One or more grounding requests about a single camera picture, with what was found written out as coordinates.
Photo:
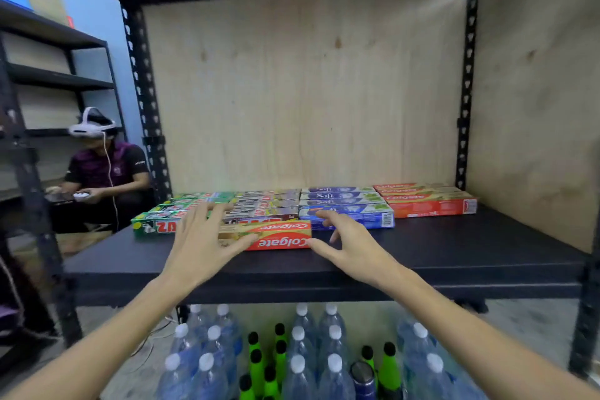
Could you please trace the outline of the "green toothpaste box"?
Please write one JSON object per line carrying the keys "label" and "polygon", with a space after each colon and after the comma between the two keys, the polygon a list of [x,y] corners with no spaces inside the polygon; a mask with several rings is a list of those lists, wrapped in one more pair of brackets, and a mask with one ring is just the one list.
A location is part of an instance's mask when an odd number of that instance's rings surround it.
{"label": "green toothpaste box", "polygon": [[236,192],[188,192],[177,193],[173,199],[225,199],[227,201],[235,197]]}
{"label": "green toothpaste box", "polygon": [[181,218],[182,215],[189,212],[191,209],[198,207],[199,202],[172,202],[170,204],[159,205],[150,209],[146,213],[149,219],[169,219]]}
{"label": "green toothpaste box", "polygon": [[160,206],[177,206],[177,205],[192,205],[202,202],[215,203],[215,204],[227,204],[232,200],[232,197],[183,197],[183,198],[172,198],[168,199],[160,204]]}
{"label": "green toothpaste box", "polygon": [[136,237],[175,234],[186,210],[145,212],[131,219],[131,228]]}

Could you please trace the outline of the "group of green bottles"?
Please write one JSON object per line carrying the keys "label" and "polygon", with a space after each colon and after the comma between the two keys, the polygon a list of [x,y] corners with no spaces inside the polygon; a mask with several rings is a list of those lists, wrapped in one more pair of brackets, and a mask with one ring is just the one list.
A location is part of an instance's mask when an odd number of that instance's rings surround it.
{"label": "group of green bottles", "polygon": [[[250,332],[249,373],[239,378],[239,400],[355,400],[344,326],[335,322],[326,327],[318,347],[312,345],[317,339],[310,330],[300,322],[289,340],[285,325],[276,323],[274,359],[270,364],[258,333]],[[378,372],[373,365],[372,347],[362,347],[360,360],[374,369],[377,400],[405,400],[393,343],[386,342],[385,356],[382,371]]]}

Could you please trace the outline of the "plywood side panel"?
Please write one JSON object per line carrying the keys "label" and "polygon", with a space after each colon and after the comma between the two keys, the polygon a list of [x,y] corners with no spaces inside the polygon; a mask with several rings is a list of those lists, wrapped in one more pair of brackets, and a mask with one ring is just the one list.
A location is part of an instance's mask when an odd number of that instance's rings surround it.
{"label": "plywood side panel", "polygon": [[591,253],[600,209],[600,0],[479,0],[467,190]]}

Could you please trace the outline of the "red and tan toothpaste box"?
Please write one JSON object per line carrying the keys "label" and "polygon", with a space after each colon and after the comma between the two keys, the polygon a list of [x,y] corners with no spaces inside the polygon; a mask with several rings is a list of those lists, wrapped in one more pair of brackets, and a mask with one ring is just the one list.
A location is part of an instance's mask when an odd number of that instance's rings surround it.
{"label": "red and tan toothpaste box", "polygon": [[222,225],[218,239],[232,242],[249,234],[257,235],[257,240],[248,251],[308,249],[312,225],[302,220]]}

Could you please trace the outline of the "person's right forearm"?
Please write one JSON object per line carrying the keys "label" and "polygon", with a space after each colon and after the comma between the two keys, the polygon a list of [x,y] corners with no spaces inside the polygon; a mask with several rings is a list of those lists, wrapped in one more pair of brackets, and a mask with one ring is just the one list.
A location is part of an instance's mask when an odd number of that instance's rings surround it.
{"label": "person's right forearm", "polygon": [[491,400],[600,400],[600,390],[457,306],[413,271],[387,264],[374,278],[435,334]]}

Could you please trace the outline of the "person's right hand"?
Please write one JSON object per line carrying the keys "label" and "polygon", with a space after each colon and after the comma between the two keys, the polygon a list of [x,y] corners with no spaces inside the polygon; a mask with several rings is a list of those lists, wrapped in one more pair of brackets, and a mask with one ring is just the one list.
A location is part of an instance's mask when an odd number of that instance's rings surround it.
{"label": "person's right hand", "polygon": [[328,245],[342,252],[344,273],[357,281],[384,290],[386,284],[398,273],[400,264],[381,247],[364,225],[354,221],[348,215],[334,211],[319,211],[327,227],[339,228],[341,242]]}

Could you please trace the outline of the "group of clear water bottles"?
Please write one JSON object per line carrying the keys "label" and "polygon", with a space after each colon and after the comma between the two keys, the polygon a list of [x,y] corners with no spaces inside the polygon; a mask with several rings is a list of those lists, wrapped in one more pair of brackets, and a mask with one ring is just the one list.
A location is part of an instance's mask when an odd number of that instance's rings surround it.
{"label": "group of clear water bottles", "polygon": [[258,332],[243,335],[228,304],[211,315],[189,306],[164,360],[156,400],[489,400],[470,375],[415,318],[403,311],[396,342],[350,352],[335,303],[318,321],[296,305],[291,329],[274,327],[272,355]]}

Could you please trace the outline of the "person's left hand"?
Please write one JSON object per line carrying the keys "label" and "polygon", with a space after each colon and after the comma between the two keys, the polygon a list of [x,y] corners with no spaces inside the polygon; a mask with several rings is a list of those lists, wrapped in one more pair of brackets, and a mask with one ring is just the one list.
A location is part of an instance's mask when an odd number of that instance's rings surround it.
{"label": "person's left hand", "polygon": [[227,263],[220,263],[218,235],[227,204],[202,202],[181,220],[162,270],[160,284],[176,301],[211,279]]}

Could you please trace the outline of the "plywood back panel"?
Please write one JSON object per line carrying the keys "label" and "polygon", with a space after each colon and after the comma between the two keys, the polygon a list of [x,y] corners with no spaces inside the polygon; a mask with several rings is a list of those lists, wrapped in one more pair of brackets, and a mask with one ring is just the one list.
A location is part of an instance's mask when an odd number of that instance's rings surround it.
{"label": "plywood back panel", "polygon": [[453,184],[466,4],[144,7],[172,190]]}

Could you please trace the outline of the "white headset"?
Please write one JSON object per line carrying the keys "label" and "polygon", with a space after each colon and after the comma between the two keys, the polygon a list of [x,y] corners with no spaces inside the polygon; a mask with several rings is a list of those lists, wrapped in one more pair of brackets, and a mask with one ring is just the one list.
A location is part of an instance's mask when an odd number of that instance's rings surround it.
{"label": "white headset", "polygon": [[68,134],[76,138],[104,138],[118,134],[118,127],[98,108],[86,107],[78,122],[68,128]]}

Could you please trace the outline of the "person's left forearm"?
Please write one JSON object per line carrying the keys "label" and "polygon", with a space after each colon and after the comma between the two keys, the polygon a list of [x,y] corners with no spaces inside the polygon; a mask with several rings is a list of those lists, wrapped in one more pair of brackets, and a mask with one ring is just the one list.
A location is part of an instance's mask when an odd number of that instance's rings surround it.
{"label": "person's left forearm", "polygon": [[164,273],[121,311],[0,400],[96,400],[166,313],[206,276]]}

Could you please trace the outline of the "blue toothpaste box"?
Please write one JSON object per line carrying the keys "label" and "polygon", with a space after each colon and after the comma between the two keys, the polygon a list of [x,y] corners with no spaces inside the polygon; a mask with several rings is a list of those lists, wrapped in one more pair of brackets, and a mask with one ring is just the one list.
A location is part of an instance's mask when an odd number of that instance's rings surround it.
{"label": "blue toothpaste box", "polygon": [[394,228],[394,210],[386,203],[379,204],[345,204],[330,206],[304,206],[298,211],[298,218],[310,221],[315,231],[333,231],[333,227],[326,227],[324,219],[319,217],[319,211],[334,211],[338,214],[348,215],[351,219],[364,225],[367,229]]}
{"label": "blue toothpaste box", "polygon": [[301,193],[376,193],[374,187],[305,187]]}
{"label": "blue toothpaste box", "polygon": [[331,198],[331,199],[302,199],[299,201],[300,207],[319,207],[319,206],[350,206],[367,204],[385,204],[383,198]]}
{"label": "blue toothpaste box", "polygon": [[383,201],[383,197],[376,192],[310,192],[302,193],[300,200],[363,200],[367,202]]}

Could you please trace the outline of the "dark blue metal can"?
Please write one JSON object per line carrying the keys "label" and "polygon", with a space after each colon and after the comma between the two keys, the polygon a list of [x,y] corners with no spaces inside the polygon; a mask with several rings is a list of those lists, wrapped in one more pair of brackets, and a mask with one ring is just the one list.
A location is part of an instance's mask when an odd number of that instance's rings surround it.
{"label": "dark blue metal can", "polygon": [[355,400],[378,400],[376,377],[369,363],[363,360],[352,363],[350,376],[355,388]]}

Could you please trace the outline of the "plywood board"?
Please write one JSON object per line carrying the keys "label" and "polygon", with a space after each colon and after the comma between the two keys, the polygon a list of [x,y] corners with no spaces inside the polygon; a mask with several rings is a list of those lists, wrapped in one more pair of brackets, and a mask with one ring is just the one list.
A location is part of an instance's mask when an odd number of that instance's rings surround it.
{"label": "plywood board", "polygon": [[7,62],[71,74],[64,50],[7,32],[1,34]]}
{"label": "plywood board", "polygon": [[79,120],[74,92],[56,88],[16,85],[26,129],[67,129]]}

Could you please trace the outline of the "black storage rack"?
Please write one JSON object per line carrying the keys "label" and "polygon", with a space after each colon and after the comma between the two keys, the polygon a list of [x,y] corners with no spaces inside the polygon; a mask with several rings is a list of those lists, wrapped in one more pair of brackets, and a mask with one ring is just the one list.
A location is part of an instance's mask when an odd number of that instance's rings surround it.
{"label": "black storage rack", "polygon": [[[67,136],[68,129],[28,129],[18,99],[17,85],[73,92],[79,109],[83,108],[82,93],[114,92],[119,124],[118,133],[126,135],[123,112],[115,83],[108,43],[94,36],[55,22],[34,12],[28,0],[0,0],[0,141],[10,159],[26,215],[27,231],[37,244],[43,272],[50,283],[51,297],[57,306],[61,336],[67,347],[78,342],[83,332],[76,312],[73,288],[64,276],[63,257],[51,229],[49,202],[38,171],[38,152],[31,145],[31,136]],[[55,47],[66,56],[69,73],[16,64],[7,58],[3,34],[14,34],[42,45]],[[78,75],[73,51],[103,48],[107,56],[110,81]]]}

